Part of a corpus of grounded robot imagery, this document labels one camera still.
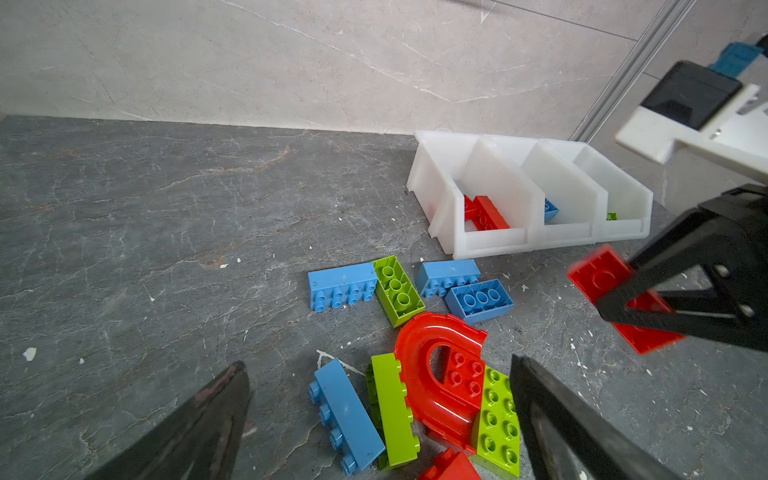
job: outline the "blue lego brick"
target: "blue lego brick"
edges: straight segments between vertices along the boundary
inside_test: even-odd
[[[551,201],[544,199],[544,222],[552,220],[560,211]]]
[[[498,280],[455,286],[448,291],[445,302],[451,313],[467,325],[505,315],[515,308],[515,303]]]
[[[416,290],[419,295],[432,298],[436,293],[445,296],[452,286],[477,283],[480,269],[474,260],[450,260],[447,262],[422,263],[416,275]]]
[[[340,308],[344,303],[352,306],[360,300],[371,301],[379,282],[373,263],[309,272],[307,278],[310,280],[310,308],[318,313],[329,306]]]
[[[710,65],[709,69],[726,77],[736,78],[762,53],[763,49],[760,47],[735,42],[725,47],[720,53],[720,58]]]
[[[331,425],[331,446],[344,452],[341,468],[346,476],[362,472],[384,453],[384,442],[338,359],[315,372],[310,398],[320,403],[323,426]]]

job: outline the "white plastic bin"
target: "white plastic bin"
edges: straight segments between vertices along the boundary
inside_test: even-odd
[[[644,238],[653,195],[589,145],[498,135],[417,131],[407,187],[429,234],[456,260],[603,240]],[[477,231],[464,194],[491,199],[510,228]],[[545,224],[544,199],[559,210]],[[619,220],[607,221],[615,212]]]

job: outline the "red arch piece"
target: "red arch piece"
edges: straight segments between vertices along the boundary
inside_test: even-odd
[[[400,330],[395,344],[413,417],[432,435],[468,455],[476,453],[472,424],[480,412],[485,373],[480,354],[487,337],[487,332],[453,315],[422,313]],[[450,348],[444,383],[435,378],[430,367],[432,353],[440,346]]]

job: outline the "red lego brick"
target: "red lego brick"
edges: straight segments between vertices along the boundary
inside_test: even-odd
[[[445,450],[435,457],[435,465],[422,473],[419,480],[481,480],[464,452]]]
[[[477,214],[478,214],[478,209],[477,207],[475,207],[475,203],[472,202],[472,200],[469,200],[469,197],[465,195],[464,196],[464,221],[469,222],[470,220],[474,220]]]
[[[475,227],[478,230],[502,230],[509,228],[507,222],[504,221],[504,217],[496,210],[490,198],[478,195],[475,197],[475,208],[478,213],[472,218],[472,222],[475,223]]]
[[[456,397],[477,406],[482,403],[485,362],[458,347],[451,347],[445,365],[443,386]]]
[[[571,268],[568,269],[568,278],[594,304],[619,283],[631,277],[633,273],[632,267],[627,265],[610,245],[606,244],[587,255],[583,260],[571,265]],[[627,306],[647,312],[673,311],[672,307],[667,305],[664,299],[653,290],[643,293],[627,303]],[[618,323],[611,325],[618,330],[638,355],[645,355],[685,338],[685,335],[679,333],[662,332]]]
[[[485,374],[480,357],[487,337],[487,332],[453,315],[422,313],[400,330],[395,343],[413,418],[429,430],[431,438],[454,445],[467,455],[477,452],[472,447],[472,426],[480,413]],[[432,353],[441,346],[449,348],[448,372],[442,382],[431,367]]]

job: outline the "green lego brick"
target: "green lego brick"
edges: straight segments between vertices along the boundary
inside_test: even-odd
[[[485,367],[480,413],[472,426],[470,459],[501,478],[520,476],[520,424],[509,377]]]
[[[373,262],[379,284],[376,296],[384,307],[392,326],[401,326],[418,313],[424,311],[424,302],[413,287],[400,262],[392,255]]]
[[[394,353],[371,357],[366,370],[371,419],[386,443],[386,452],[379,457],[381,470],[416,460],[421,449],[411,430],[413,412],[406,406],[407,391],[400,380],[401,370]]]

